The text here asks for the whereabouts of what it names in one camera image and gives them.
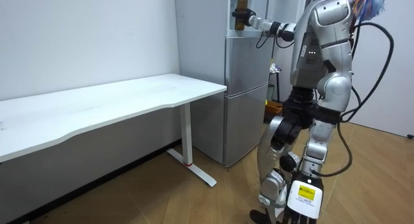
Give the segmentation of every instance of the desk leg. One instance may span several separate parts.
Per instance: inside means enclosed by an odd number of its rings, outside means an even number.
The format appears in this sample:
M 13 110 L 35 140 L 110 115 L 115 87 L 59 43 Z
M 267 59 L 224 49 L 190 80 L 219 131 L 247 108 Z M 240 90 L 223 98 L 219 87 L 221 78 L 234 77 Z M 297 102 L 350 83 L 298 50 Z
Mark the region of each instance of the desk leg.
M 190 117 L 190 104 L 184 104 L 180 106 L 180 120 L 181 120 L 181 138 L 182 138 L 182 154 L 179 154 L 174 149 L 169 149 L 167 153 L 172 155 L 182 164 L 187 166 L 192 172 L 198 175 L 206 184 L 213 187 L 217 181 L 213 177 L 209 176 L 206 172 L 202 171 L 198 166 L 193 164 L 193 148 L 191 143 L 191 117 Z

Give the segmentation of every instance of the white desk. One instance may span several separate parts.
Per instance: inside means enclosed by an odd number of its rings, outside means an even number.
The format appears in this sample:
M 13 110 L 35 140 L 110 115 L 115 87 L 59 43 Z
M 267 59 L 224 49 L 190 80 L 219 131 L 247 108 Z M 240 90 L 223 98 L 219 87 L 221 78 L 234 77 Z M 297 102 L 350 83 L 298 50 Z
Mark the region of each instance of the white desk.
M 192 164 L 190 102 L 225 90 L 223 85 L 165 74 L 1 101 L 0 162 L 54 146 L 86 131 L 180 106 L 184 156 L 172 149 L 168 153 L 214 186 L 217 182 Z

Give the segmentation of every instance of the refrigerator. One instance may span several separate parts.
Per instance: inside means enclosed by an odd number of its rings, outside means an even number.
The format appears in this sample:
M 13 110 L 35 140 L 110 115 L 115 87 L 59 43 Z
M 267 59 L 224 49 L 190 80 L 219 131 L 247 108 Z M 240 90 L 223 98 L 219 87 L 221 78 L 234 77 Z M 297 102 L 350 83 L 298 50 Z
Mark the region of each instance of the refrigerator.
M 275 0 L 248 1 L 249 8 L 267 19 L 280 8 Z M 181 75 L 227 86 L 223 93 L 191 103 L 193 146 L 225 166 L 241 159 L 261 138 L 273 43 L 269 38 L 257 49 L 260 31 L 234 30 L 231 13 L 236 4 L 175 0 Z

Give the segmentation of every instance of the plastic bottle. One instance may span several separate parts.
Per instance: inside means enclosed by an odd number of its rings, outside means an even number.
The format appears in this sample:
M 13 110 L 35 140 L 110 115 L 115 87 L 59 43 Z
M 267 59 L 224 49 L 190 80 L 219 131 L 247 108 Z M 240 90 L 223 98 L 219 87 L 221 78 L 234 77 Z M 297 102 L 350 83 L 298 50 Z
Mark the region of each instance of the plastic bottle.
M 237 0 L 237 7 L 235 9 L 236 13 L 243 13 L 247 10 L 248 0 Z M 245 22 L 243 19 L 236 18 L 235 19 L 235 30 L 244 30 L 245 29 Z

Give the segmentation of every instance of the desk foot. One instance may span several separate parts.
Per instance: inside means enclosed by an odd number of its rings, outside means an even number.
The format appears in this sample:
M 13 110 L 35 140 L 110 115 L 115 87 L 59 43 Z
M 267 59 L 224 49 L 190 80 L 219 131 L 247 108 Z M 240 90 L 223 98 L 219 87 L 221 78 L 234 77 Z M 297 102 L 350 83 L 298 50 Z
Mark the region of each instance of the desk foot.
M 206 172 L 202 171 L 198 166 L 195 166 L 193 163 L 190 166 L 186 166 L 182 161 L 182 155 L 179 152 L 173 149 L 169 149 L 167 150 L 167 153 L 176 158 L 178 161 L 180 161 L 185 167 L 190 169 L 196 175 L 198 175 L 210 187 L 213 187 L 217 183 L 217 181 L 213 179 L 213 177 L 209 176 Z

